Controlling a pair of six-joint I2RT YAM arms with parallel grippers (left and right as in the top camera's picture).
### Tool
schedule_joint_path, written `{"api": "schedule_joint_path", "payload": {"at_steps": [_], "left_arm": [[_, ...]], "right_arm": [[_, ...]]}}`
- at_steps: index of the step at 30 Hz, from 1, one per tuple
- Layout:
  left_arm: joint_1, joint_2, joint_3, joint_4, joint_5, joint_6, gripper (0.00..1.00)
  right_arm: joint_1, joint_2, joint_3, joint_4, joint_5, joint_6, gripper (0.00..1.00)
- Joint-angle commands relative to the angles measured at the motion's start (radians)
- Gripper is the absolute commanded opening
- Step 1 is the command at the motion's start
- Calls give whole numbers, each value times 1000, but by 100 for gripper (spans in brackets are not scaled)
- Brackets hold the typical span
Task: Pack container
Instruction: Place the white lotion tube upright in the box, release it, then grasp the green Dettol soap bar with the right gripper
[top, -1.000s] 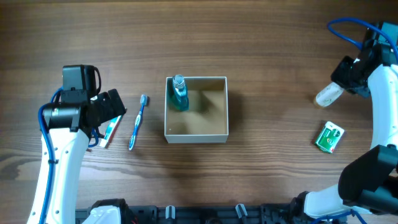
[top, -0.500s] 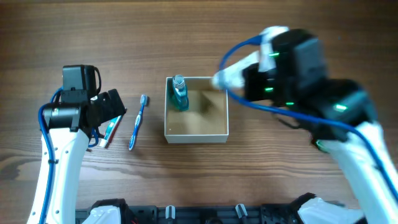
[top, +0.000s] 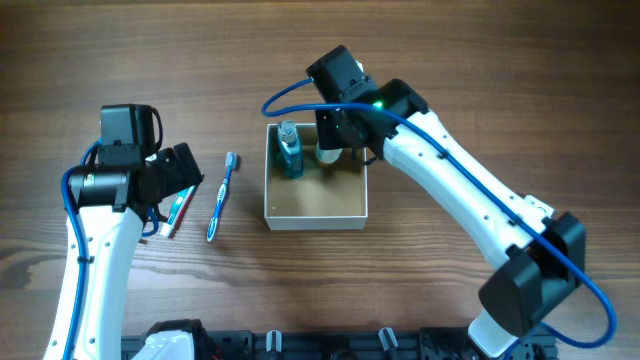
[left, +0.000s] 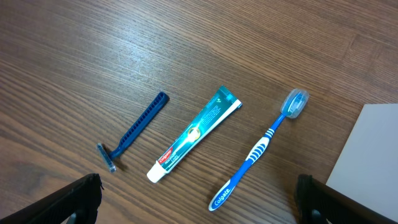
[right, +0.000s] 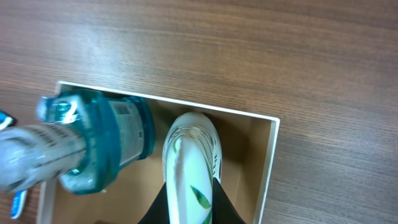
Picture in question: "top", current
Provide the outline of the white lotion tube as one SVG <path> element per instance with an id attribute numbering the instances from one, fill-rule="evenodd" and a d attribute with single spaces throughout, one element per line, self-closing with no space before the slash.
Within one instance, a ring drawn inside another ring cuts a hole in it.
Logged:
<path id="1" fill-rule="evenodd" d="M 323 150 L 320 147 L 320 143 L 316 144 L 315 155 L 317 161 L 322 165 L 331 165 L 334 164 L 342 155 L 343 149 L 331 149 L 331 150 Z"/>

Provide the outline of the blue mouthwash bottle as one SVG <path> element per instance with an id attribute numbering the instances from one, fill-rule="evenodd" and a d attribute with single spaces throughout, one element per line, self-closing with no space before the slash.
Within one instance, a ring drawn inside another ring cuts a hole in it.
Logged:
<path id="1" fill-rule="evenodd" d="M 287 176 L 289 178 L 302 177 L 304 173 L 304 157 L 296 124 L 291 120 L 279 122 L 277 124 L 277 137 Z"/>

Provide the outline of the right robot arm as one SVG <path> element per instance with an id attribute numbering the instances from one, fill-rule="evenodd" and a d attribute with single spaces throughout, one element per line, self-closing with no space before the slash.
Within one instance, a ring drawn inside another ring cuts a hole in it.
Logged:
<path id="1" fill-rule="evenodd" d="M 448 133 L 406 82 L 377 85 L 344 46 L 306 70 L 323 102 L 320 145 L 367 148 L 429 193 L 469 234 L 494 272 L 479 290 L 468 335 L 488 357 L 503 355 L 584 284 L 586 230 L 536 198 L 502 184 Z"/>

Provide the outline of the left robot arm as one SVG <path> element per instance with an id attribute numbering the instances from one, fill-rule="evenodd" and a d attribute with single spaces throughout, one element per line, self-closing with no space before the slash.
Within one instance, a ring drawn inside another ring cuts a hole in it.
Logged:
<path id="1" fill-rule="evenodd" d="M 45 356 L 117 359 L 133 255 L 159 204 L 203 175 L 185 143 L 163 147 L 156 108 L 104 105 L 101 136 L 61 179 L 68 244 Z"/>

